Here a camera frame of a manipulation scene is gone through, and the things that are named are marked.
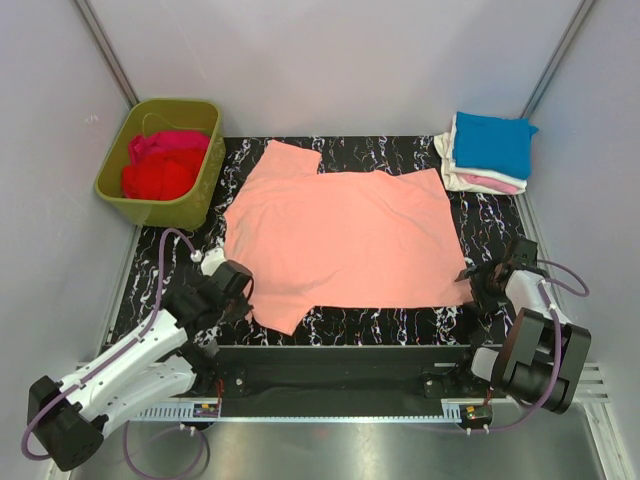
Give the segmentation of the salmon pink t shirt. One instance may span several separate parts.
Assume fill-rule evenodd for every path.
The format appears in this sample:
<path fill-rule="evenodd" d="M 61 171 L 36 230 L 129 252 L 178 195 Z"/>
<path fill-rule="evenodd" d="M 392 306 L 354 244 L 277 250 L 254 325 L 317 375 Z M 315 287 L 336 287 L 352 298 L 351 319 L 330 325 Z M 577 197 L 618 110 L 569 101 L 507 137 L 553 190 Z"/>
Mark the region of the salmon pink t shirt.
<path fill-rule="evenodd" d="M 227 208 L 224 251 L 247 267 L 255 320 L 292 334 L 316 307 L 414 309 L 471 298 L 451 204 L 433 169 L 322 173 L 270 141 Z"/>

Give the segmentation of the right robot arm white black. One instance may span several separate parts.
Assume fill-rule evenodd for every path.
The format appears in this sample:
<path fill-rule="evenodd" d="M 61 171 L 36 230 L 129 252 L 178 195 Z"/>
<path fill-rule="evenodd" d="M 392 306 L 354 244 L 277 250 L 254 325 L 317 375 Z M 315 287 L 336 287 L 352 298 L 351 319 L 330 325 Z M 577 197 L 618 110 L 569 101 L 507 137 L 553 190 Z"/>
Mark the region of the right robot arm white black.
<path fill-rule="evenodd" d="M 454 371 L 454 384 L 466 396 L 488 386 L 526 405 L 555 414 L 571 405 L 591 346 L 590 332 L 573 324 L 553 297 L 552 287 L 586 297 L 553 279 L 541 266 L 538 245 L 524 237 L 512 240 L 498 260 L 469 267 L 457 280 L 467 280 L 472 300 L 465 307 L 483 315 L 511 306 L 516 319 L 502 347 L 477 348 L 465 365 Z"/>

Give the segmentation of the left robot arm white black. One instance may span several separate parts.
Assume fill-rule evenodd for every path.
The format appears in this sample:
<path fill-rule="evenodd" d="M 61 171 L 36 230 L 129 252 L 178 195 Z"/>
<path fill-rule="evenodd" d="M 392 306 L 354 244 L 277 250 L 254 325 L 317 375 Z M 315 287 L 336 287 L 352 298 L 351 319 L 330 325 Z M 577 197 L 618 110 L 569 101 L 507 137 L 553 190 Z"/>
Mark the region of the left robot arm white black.
<path fill-rule="evenodd" d="M 23 455 L 63 472 L 89 460 L 121 425 L 183 394 L 222 393 L 217 346 L 197 345 L 201 331 L 250 313 L 252 273 L 225 260 L 193 285 L 163 298 L 134 330 L 93 361 L 28 391 Z"/>

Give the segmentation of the light pink folded t shirt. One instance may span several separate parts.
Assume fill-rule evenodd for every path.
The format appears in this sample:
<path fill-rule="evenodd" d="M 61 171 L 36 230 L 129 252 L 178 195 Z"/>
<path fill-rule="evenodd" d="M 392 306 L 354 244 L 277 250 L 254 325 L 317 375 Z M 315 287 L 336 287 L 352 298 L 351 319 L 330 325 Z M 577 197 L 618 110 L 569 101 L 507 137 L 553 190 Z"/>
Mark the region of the light pink folded t shirt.
<path fill-rule="evenodd" d="M 461 174 L 460 177 L 469 184 L 485 187 L 501 194 L 518 195 L 524 191 L 523 188 L 490 177 L 469 174 Z"/>

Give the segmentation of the cream folded t shirt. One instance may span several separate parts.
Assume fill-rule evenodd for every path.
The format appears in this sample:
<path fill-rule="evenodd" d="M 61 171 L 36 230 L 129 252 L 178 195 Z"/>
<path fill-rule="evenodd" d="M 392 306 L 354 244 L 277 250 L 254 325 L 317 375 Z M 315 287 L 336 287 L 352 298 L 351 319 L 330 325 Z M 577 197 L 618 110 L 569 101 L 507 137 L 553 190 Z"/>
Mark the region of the cream folded t shirt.
<path fill-rule="evenodd" d="M 454 169 L 452 142 L 449 133 L 445 132 L 435 136 L 433 144 L 441 158 L 440 175 L 446 190 L 454 192 L 483 192 L 483 188 L 480 185 L 472 182 L 471 174 Z"/>

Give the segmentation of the white folded t shirt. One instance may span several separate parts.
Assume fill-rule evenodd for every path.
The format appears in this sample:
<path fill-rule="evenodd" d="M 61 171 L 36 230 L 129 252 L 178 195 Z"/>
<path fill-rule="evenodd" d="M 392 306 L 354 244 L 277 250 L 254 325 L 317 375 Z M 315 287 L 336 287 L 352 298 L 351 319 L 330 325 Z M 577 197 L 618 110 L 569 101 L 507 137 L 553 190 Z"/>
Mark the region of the white folded t shirt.
<path fill-rule="evenodd" d="M 486 169 L 458 167 L 454 159 L 454 141 L 457 135 L 457 116 L 452 118 L 449 144 L 443 159 L 444 177 L 455 191 L 474 191 L 498 195 L 519 195 L 526 190 L 527 181 Z"/>

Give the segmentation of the left small controller board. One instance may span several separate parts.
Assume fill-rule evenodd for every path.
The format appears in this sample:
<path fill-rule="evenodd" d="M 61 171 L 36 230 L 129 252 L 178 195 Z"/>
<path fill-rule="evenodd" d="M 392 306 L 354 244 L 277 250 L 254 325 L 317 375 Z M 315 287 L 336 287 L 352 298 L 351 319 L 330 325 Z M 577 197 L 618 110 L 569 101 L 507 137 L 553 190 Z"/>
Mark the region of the left small controller board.
<path fill-rule="evenodd" d="M 220 402 L 215 400 L 213 402 L 195 402 L 193 406 L 194 418 L 219 418 L 220 417 Z"/>

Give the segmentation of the small controller board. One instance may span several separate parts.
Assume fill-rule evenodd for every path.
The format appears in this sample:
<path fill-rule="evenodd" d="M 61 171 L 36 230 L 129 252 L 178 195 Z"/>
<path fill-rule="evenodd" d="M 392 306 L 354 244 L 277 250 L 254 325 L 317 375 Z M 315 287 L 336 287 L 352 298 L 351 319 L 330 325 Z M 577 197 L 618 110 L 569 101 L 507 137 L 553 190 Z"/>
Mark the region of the small controller board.
<path fill-rule="evenodd" d="M 461 408 L 461 416 L 467 422 L 490 423 L 493 418 L 493 408 L 488 403 L 469 404 Z"/>
<path fill-rule="evenodd" d="M 195 402 L 193 406 L 194 418 L 219 418 L 220 417 L 220 402 L 215 400 L 213 402 Z"/>

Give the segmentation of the red t shirt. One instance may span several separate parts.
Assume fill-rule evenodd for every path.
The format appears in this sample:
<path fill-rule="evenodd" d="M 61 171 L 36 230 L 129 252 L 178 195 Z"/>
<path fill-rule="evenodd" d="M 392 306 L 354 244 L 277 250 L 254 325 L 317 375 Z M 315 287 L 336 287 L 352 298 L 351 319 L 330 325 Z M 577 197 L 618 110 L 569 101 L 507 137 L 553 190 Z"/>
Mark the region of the red t shirt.
<path fill-rule="evenodd" d="M 148 155 L 139 163 L 123 168 L 123 194 L 136 200 L 176 200 L 193 188 L 204 157 L 205 151 L 199 149 Z"/>

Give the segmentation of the right small controller board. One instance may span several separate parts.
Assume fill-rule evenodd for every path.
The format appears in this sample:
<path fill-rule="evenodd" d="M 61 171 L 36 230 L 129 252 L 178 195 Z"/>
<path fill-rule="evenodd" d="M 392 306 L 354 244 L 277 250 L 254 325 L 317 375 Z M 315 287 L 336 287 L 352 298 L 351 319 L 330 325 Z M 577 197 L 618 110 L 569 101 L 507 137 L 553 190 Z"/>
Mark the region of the right small controller board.
<path fill-rule="evenodd" d="M 467 422 L 490 423 L 493 418 L 493 408 L 488 403 L 469 404 L 461 408 L 461 416 Z"/>

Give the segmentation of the olive green plastic bin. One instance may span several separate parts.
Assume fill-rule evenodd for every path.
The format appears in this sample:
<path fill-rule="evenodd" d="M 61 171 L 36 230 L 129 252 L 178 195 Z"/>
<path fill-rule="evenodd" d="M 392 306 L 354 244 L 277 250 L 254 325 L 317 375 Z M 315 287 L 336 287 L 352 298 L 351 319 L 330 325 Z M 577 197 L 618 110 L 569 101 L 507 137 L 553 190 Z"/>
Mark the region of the olive green plastic bin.
<path fill-rule="evenodd" d="M 131 223 L 204 224 L 225 157 L 218 107 L 156 98 L 128 114 L 95 180 L 97 195 Z"/>

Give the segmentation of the magenta t shirt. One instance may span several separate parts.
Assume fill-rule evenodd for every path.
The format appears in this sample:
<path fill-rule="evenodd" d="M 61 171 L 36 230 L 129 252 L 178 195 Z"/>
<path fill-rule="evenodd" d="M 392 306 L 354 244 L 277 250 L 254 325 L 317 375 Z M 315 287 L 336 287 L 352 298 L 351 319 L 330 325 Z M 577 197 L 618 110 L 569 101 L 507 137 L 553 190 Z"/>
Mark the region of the magenta t shirt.
<path fill-rule="evenodd" d="M 209 143 L 209 136 L 195 130 L 165 130 L 150 136 L 135 136 L 129 142 L 128 152 L 131 163 L 136 164 L 154 153 L 183 149 L 206 151 Z"/>

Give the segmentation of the right corner aluminium post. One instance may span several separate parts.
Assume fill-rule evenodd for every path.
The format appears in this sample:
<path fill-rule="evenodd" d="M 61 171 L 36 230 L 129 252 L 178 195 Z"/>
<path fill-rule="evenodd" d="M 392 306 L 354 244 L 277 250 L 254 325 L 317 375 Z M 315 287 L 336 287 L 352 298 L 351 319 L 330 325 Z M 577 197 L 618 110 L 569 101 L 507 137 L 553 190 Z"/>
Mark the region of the right corner aluminium post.
<path fill-rule="evenodd" d="M 534 115 L 546 92 L 551 86 L 554 77 L 562 66 L 565 57 L 589 20 L 594 8 L 598 4 L 598 0 L 581 0 L 578 3 L 576 10 L 556 44 L 526 104 L 524 105 L 523 110 L 521 111 L 521 118 L 531 118 Z"/>

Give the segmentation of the corner aluminium post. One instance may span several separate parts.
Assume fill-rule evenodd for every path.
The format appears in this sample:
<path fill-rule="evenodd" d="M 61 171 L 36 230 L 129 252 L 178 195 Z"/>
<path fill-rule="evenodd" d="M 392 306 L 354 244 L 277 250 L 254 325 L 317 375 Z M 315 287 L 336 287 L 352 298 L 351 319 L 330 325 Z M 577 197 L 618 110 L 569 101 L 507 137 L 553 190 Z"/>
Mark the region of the corner aluminium post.
<path fill-rule="evenodd" d="M 72 0 L 71 3 L 79 14 L 127 105 L 133 108 L 139 103 L 139 98 L 91 2 L 88 0 Z"/>
<path fill-rule="evenodd" d="M 531 118 L 534 115 L 546 92 L 551 86 L 554 77 L 562 66 L 565 57 L 589 20 L 594 8 L 598 4 L 598 0 L 581 0 L 578 3 L 576 10 L 556 44 L 526 104 L 524 105 L 523 110 L 521 111 L 521 118 Z"/>

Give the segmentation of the left corner aluminium post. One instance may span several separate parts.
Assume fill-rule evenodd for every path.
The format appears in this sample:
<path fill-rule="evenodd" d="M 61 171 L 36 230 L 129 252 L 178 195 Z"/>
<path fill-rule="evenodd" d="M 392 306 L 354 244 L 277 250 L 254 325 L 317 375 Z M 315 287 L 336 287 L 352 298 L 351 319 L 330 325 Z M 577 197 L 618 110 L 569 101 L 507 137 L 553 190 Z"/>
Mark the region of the left corner aluminium post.
<path fill-rule="evenodd" d="M 139 103 L 139 98 L 91 2 L 88 0 L 72 0 L 71 3 L 79 14 L 127 105 L 133 108 Z"/>

